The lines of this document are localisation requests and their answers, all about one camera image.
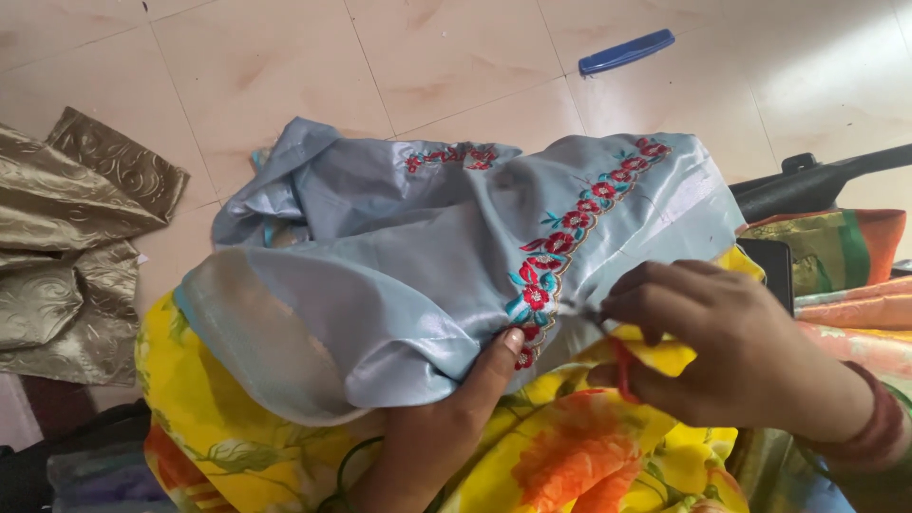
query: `embroidered border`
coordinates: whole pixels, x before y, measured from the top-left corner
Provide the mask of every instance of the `embroidered border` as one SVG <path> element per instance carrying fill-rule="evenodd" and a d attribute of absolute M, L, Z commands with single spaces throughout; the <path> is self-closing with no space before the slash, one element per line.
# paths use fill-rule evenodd
<path fill-rule="evenodd" d="M 523 289 L 505 307 L 510 327 L 522 329 L 526 338 L 516 361 L 517 371 L 531 367 L 540 355 L 544 338 L 554 326 L 561 276 L 573 262 L 573 253 L 598 224 L 598 217 L 613 209 L 634 189 L 640 174 L 674 150 L 651 138 L 639 139 L 636 146 L 633 152 L 622 150 L 614 155 L 620 161 L 620 168 L 600 174 L 598 182 L 579 194 L 574 210 L 564 215 L 545 212 L 547 218 L 542 224 L 549 225 L 551 233 L 520 246 L 527 258 L 518 273 L 510 273 L 510 280 Z"/>
<path fill-rule="evenodd" d="M 466 169 L 485 170 L 490 169 L 493 162 L 497 159 L 497 155 L 494 153 L 493 148 L 493 145 L 483 146 L 470 142 L 460 142 L 448 146 L 443 152 L 412 153 L 409 158 L 405 160 L 405 163 L 409 168 L 409 173 L 415 173 L 418 171 L 419 167 L 426 163 L 461 162 L 464 161 L 468 155 L 475 160 L 475 162 L 466 166 Z"/>

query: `yellow floral fabric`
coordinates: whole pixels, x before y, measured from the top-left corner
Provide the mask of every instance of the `yellow floral fabric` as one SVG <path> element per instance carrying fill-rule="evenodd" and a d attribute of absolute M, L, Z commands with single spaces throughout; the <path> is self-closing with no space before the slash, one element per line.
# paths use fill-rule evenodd
<path fill-rule="evenodd" d="M 737 250 L 719 261 L 761 277 Z M 649 348 L 638 330 L 615 333 L 644 363 L 677 375 L 695 357 L 675 340 Z M 746 512 L 725 471 L 737 431 L 692 428 L 616 390 L 586 383 L 614 359 L 601 340 L 575 360 L 505 395 L 472 459 L 446 486 L 443 513 Z M 152 472 L 183 512 L 317 511 L 336 492 L 339 465 L 382 435 L 383 413 L 307 427 L 266 411 L 206 349 L 168 294 L 147 314 L 136 348 L 152 409 Z M 346 486 L 378 451 L 358 451 Z"/>

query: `blue comb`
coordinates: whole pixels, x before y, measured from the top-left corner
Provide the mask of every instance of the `blue comb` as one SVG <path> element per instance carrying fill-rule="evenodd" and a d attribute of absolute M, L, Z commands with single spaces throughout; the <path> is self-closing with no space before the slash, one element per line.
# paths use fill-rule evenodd
<path fill-rule="evenodd" d="M 579 59 L 579 72 L 592 75 L 654 54 L 660 49 L 675 42 L 675 37 L 667 28 L 653 32 L 648 36 L 638 37 L 607 50 L 602 50 L 586 58 Z"/>

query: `gold embossed fabric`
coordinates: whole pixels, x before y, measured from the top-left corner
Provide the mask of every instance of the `gold embossed fabric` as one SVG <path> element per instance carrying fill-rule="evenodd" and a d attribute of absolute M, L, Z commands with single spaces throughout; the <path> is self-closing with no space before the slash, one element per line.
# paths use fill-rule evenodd
<path fill-rule="evenodd" d="M 47 142 L 0 124 L 0 371 L 132 385 L 139 274 L 188 174 L 67 107 Z"/>

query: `woman's right hand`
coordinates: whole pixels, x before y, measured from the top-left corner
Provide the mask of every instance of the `woman's right hand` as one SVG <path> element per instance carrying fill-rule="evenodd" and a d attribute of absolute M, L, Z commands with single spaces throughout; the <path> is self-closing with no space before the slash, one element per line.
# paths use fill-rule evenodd
<path fill-rule="evenodd" d="M 637 363 L 631 392 L 692 426 L 772 427 L 817 442 L 843 442 L 865 427 L 874 395 L 858 374 L 804 337 L 760 283 L 712 264 L 646 262 L 625 274 L 603 316 L 638 325 L 647 342 L 662 333 L 697 359 L 677 378 Z M 600 365 L 590 384 L 615 386 Z"/>

